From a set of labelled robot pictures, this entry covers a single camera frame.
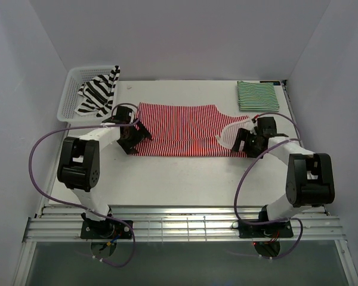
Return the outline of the red white striped tank top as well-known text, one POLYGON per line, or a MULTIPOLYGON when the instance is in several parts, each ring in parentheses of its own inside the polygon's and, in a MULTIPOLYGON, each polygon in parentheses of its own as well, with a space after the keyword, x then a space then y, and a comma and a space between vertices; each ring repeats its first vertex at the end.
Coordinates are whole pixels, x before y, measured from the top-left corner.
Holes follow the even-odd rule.
POLYGON ((250 123, 248 115, 229 116, 216 105, 174 106, 142 102, 138 117, 152 135, 135 148, 137 156, 153 157, 246 157, 232 152, 237 132, 226 146, 219 144, 222 131, 236 122, 250 123))

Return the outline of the green white striped tank top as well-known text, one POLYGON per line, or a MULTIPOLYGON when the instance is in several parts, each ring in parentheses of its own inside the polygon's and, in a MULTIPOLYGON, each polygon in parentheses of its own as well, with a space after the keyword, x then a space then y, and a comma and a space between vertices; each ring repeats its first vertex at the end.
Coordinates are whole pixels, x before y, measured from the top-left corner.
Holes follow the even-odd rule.
POLYGON ((237 103, 240 111, 278 112, 280 105, 274 84, 237 81, 237 103))

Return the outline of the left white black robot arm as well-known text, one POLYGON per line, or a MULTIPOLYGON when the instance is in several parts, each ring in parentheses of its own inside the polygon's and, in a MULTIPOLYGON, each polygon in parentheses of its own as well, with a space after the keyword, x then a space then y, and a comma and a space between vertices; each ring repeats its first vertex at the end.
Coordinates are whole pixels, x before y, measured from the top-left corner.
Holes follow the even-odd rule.
POLYGON ((117 143, 127 155, 137 154, 136 146, 152 135, 139 120, 127 123, 107 119, 94 130, 63 141, 57 179, 71 190, 85 207, 84 219, 102 222, 110 216, 110 207, 97 191, 100 180, 100 153, 117 143))

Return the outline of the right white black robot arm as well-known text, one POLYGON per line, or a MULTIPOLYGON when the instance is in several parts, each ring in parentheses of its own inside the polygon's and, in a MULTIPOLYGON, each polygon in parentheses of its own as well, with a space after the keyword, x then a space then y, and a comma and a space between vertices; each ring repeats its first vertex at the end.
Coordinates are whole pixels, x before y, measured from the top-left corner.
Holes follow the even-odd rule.
POLYGON ((314 153, 298 145, 298 139, 283 134, 256 135, 240 128, 233 151, 242 145, 243 152, 254 161, 238 184, 233 208, 238 221, 249 226, 282 223, 313 207, 331 204, 335 199, 334 176, 330 155, 314 153), (242 184, 248 173, 266 154, 271 154, 287 167, 285 193, 276 201, 264 206, 262 217, 256 221, 243 220, 237 210, 242 184))

